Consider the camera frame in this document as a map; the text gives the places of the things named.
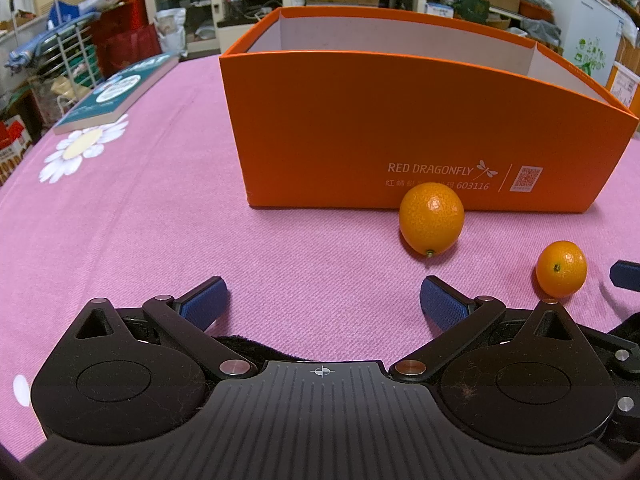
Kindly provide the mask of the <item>kumquat small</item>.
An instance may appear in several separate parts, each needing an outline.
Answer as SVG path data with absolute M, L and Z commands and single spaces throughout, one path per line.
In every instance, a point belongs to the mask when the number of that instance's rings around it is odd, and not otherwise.
M 551 298 L 574 295 L 585 284 L 587 259 L 582 250 L 569 240 L 557 240 L 540 253 L 536 266 L 536 280 L 541 290 Z

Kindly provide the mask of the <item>black sleeve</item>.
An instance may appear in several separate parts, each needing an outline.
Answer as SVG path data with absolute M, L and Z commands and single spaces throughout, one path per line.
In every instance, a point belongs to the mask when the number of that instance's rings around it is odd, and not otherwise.
M 220 336 L 216 341 L 224 344 L 232 351 L 239 353 L 247 361 L 253 362 L 257 367 L 263 367 L 267 361 L 305 362 L 299 356 L 290 356 L 265 344 L 244 338 L 242 336 Z

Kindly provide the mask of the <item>pink flowered tablecloth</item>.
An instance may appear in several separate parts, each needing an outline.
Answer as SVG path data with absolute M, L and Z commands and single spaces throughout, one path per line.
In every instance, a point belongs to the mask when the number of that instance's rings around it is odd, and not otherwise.
M 179 64 L 128 118 L 62 174 L 48 168 L 62 138 L 47 134 L 1 189 L 1 441 L 16 457 L 44 439 L 32 382 L 94 297 L 137 307 L 218 275 L 230 304 L 212 335 L 390 364 L 438 334 L 420 308 L 427 275 L 529 309 L 540 252 L 571 240 L 589 266 L 566 303 L 574 320 L 606 332 L 639 309 L 610 280 L 614 262 L 639 258 L 637 141 L 584 214 L 474 212 L 457 246 L 426 261 L 393 211 L 250 207 L 213 56 Z

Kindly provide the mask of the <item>orange white canister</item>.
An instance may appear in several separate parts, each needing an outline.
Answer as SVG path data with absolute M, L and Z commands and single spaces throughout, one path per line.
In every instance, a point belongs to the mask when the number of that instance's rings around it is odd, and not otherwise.
M 640 117 L 640 78 L 635 72 L 619 62 L 614 62 L 605 88 L 634 116 Z

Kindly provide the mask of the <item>teal book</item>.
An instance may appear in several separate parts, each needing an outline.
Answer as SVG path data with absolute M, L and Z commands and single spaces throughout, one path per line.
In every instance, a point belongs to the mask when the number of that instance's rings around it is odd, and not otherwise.
M 52 127 L 53 132 L 64 134 L 116 122 L 179 60 L 177 53 L 163 53 L 120 70 L 82 98 Z

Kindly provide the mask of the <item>red white carton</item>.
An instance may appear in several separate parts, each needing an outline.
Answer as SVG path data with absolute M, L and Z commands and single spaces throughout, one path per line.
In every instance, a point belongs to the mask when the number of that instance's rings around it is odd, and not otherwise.
M 32 147 L 32 137 L 20 115 L 2 120 L 0 127 L 0 183 L 5 184 Z

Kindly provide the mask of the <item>white fridge with green print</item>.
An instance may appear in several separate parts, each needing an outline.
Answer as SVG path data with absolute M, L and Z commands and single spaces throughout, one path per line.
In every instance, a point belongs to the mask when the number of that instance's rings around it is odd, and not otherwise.
M 623 13 L 608 0 L 549 1 L 564 58 L 605 86 L 623 37 Z

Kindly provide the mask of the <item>orange cardboard box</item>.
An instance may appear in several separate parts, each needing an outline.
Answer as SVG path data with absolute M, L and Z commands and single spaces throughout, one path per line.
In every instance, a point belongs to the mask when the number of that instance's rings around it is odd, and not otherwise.
M 638 125 L 534 40 L 407 11 L 280 8 L 220 69 L 254 207 L 394 209 L 440 182 L 469 210 L 583 212 Z

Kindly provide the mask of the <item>red paper bag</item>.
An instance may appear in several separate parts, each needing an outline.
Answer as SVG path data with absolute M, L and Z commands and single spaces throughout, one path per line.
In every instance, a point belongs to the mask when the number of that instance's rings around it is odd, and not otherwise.
M 105 78 L 162 53 L 144 0 L 130 0 L 101 14 L 90 26 L 98 64 Z

